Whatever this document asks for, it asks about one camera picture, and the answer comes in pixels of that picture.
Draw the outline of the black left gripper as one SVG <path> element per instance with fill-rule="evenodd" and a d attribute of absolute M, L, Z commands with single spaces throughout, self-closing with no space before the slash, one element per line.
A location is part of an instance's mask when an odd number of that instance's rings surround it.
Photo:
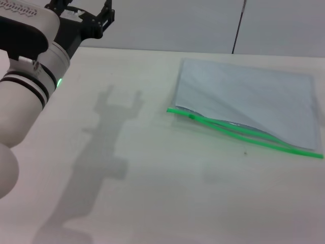
<path fill-rule="evenodd" d="M 54 42 L 72 58 L 86 39 L 100 39 L 114 22 L 112 0 L 106 0 L 101 12 L 95 16 L 79 8 L 67 8 L 72 0 L 51 0 L 45 8 L 59 16 L 60 27 Z"/>

